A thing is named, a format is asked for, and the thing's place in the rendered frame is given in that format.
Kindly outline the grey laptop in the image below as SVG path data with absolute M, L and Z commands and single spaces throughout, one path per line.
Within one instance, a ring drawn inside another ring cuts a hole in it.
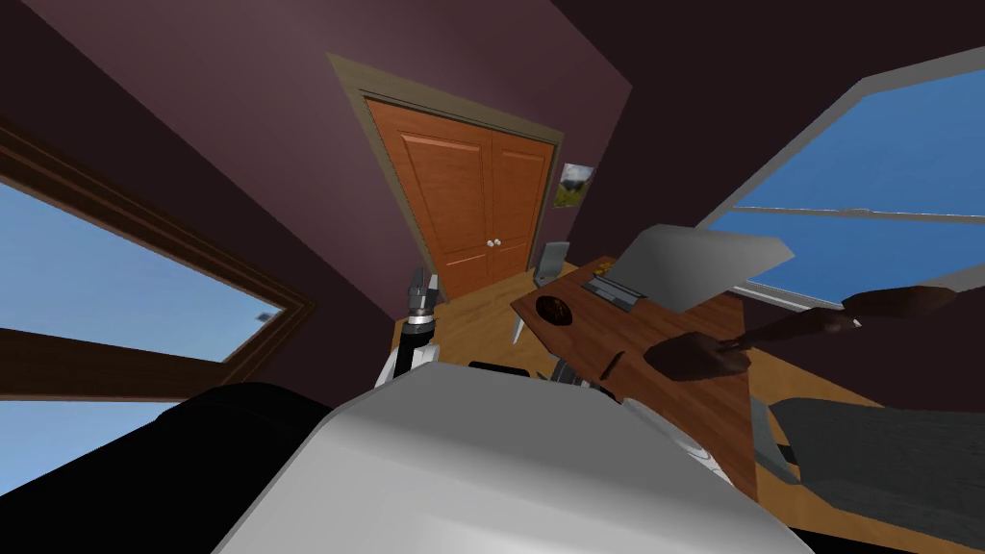
M 657 224 L 583 288 L 626 312 L 647 299 L 682 314 L 793 255 L 779 238 Z

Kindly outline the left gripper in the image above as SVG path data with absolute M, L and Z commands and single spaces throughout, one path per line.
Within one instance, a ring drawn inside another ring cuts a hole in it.
M 409 310 L 411 312 L 434 312 L 440 294 L 440 277 L 437 273 L 429 277 L 427 288 L 424 284 L 424 269 L 414 271 L 411 287 L 408 290 Z

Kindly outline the dark grey bed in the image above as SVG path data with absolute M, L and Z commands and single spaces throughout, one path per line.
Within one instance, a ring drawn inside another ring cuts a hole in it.
M 751 398 L 755 459 L 832 507 L 985 551 L 985 413 Z

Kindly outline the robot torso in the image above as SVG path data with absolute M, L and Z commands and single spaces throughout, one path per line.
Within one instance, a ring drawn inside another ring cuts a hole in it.
M 332 411 L 324 468 L 434 499 L 420 554 L 814 554 L 597 390 L 429 362 Z

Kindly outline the brown wooden desk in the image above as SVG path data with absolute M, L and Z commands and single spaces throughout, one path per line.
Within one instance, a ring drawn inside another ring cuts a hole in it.
M 707 449 L 737 489 L 757 497 L 756 462 L 747 375 L 673 382 L 644 359 L 651 346 L 688 332 L 730 340 L 745 330 L 737 296 L 720 294 L 683 314 L 646 299 L 630 312 L 583 288 L 598 259 L 512 302 L 511 308 L 553 356 L 579 378 L 599 383 L 617 399 L 637 399 Z M 570 326 L 555 326 L 535 311 L 540 295 L 559 296 L 570 308 Z M 609 380 L 598 378 L 620 351 L 625 354 Z

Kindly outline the pale grey chair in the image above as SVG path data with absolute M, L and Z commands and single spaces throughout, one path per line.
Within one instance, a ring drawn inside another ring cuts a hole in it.
M 548 242 L 543 246 L 532 277 L 536 289 L 549 284 L 561 275 L 568 249 L 569 243 L 566 241 Z

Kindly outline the grey framed window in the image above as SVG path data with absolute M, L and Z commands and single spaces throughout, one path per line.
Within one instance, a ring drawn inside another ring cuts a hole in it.
M 781 239 L 737 292 L 789 309 L 985 287 L 985 46 L 860 80 L 702 226 Z

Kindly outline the brown framed window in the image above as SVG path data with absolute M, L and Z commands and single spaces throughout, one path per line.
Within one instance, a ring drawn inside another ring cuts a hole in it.
M 0 495 L 248 380 L 313 309 L 0 115 Z

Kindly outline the landscape picture on wall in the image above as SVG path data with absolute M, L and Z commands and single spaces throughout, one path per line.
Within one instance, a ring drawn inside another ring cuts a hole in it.
M 593 167 L 565 163 L 552 206 L 556 209 L 579 206 L 593 175 Z

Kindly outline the orange double door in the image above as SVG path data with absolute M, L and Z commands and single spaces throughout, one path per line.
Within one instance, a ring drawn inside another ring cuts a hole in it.
M 369 98 L 448 299 L 527 268 L 555 147 Z

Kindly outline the dark brown desk lamp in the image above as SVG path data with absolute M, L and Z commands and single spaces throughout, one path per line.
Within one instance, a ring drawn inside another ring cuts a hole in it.
M 865 318 L 912 318 L 927 315 L 957 298 L 955 290 L 911 286 L 870 290 L 850 296 L 840 309 L 810 308 L 786 315 L 732 340 L 689 332 L 651 346 L 644 359 L 672 381 L 699 381 L 740 375 L 751 365 L 746 351 L 763 342 L 815 334 L 834 334 L 855 327 Z

